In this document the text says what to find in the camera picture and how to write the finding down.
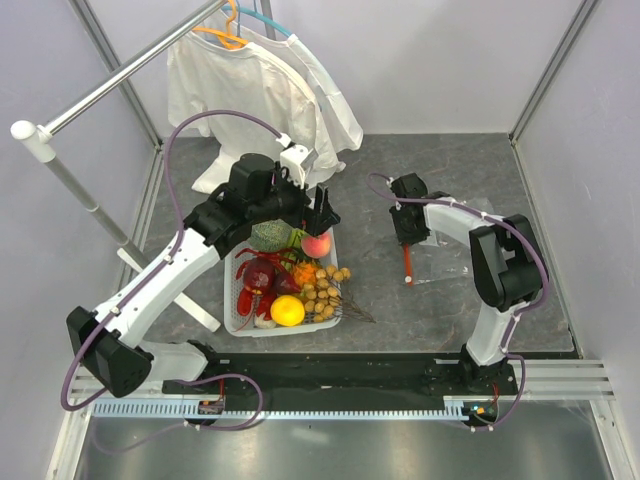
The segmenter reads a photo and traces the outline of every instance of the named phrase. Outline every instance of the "orange hanger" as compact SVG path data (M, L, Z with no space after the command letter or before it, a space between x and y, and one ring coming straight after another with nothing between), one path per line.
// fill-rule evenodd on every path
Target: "orange hanger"
M212 34L214 34L214 35L216 35L218 37L218 40L220 40L220 43L222 43L222 45L227 47L227 49L229 49L229 50L238 50L238 49L244 47L245 45L247 45L249 42L247 42L246 40L244 40L244 39L242 39L240 37L236 37L235 35L233 35L231 33L231 22L233 22L236 19L236 17L238 16L238 10L236 8L235 0L229 0L229 3L231 4L231 16L229 18L227 18L227 22L226 22L227 31L226 32L221 32L220 30L214 30L213 28L206 28L206 27L195 27L193 29L193 31L194 32L212 33ZM237 45L234 45L233 43L228 42L227 39L236 42Z
M212 33L214 35L217 35L218 39L220 40L220 43L222 43L229 50L239 50L240 48L244 47L246 44L249 43L244 38L236 37L235 35L227 34L225 32L221 32L220 30L214 30L213 28L195 27L192 31L193 32ZM234 42L238 42L239 45L233 45L233 44L230 44L230 43L226 42L226 40L225 40L226 38L228 38L229 40L233 40Z

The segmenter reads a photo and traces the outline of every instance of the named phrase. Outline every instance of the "peach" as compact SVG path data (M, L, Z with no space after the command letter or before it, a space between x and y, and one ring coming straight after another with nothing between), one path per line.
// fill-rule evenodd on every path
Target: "peach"
M331 235L324 232L319 237L307 235L300 240L302 251L311 258L322 258L331 250Z

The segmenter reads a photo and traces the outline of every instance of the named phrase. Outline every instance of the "gray mat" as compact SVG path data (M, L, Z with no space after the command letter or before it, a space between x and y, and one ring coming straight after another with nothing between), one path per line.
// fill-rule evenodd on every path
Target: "gray mat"
M171 172L185 215L206 198L193 192L191 185L217 156L217 150L218 145L210 139L180 139L174 147ZM459 351L473 331L480 307L472 278L404 285L402 250L388 213L390 204L367 188L365 177L371 171L395 177L415 172L430 190L444 190L459 200L485 198L496 213L522 213L531 218L506 135L373 135L365 137L359 151L342 152L340 158L347 168L328 182L331 204L342 217L342 223L335 227L338 261L352 269L355 299L377 323L343 320L334 328L315 333L237 338L224 327L212 334L171 305L146 339L196 339L221 352ZM175 217L163 183L145 251L158 254L174 233ZM468 254L456 246L446 248L454 257ZM223 272L221 262L186 290L221 322ZM544 307L523 316L511 343L513 351L572 349L568 323L555 291Z

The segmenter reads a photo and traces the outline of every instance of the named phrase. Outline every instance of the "gray table surface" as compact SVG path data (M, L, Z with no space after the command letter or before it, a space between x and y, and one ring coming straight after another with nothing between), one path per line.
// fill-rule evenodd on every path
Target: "gray table surface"
M194 180L217 156L211 139L179 139L171 172L178 199L186 213L206 199L191 190ZM402 250L395 238L390 203L365 184L369 172L398 177L415 172L430 190L444 190L458 200L488 200L495 213L522 213L531 218L529 201L504 134L371 135L356 152L340 153L344 172L329 180L330 201L342 217L335 227L341 266L353 271L355 300L376 319L375 324L343 320L314 333L238 338L221 327L211 333L175 305L154 323L146 339L182 342L195 339L221 352L455 352L473 332L480 300L469 275L442 278L438 272L453 266L460 272L469 263L468 252L447 243L434 257L416 256L425 279L427 258L437 280L408 287ZM158 193L145 251L156 255L175 233L175 217L166 186ZM222 321L223 270L221 262L194 281L186 293ZM568 322L557 292L537 311L523 316L511 343L512 351L570 351Z
M571 403L523 402L493 433L437 421L267 420L240 432L181 428L122 455L89 438L123 448L176 420L94 418L75 478L612 479L589 404Z

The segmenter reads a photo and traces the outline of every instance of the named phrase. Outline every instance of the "orange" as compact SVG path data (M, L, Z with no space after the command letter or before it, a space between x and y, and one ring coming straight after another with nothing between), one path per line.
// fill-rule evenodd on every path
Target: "orange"
M304 315L304 305L292 295L282 295L271 304L271 318L283 327L300 325Z

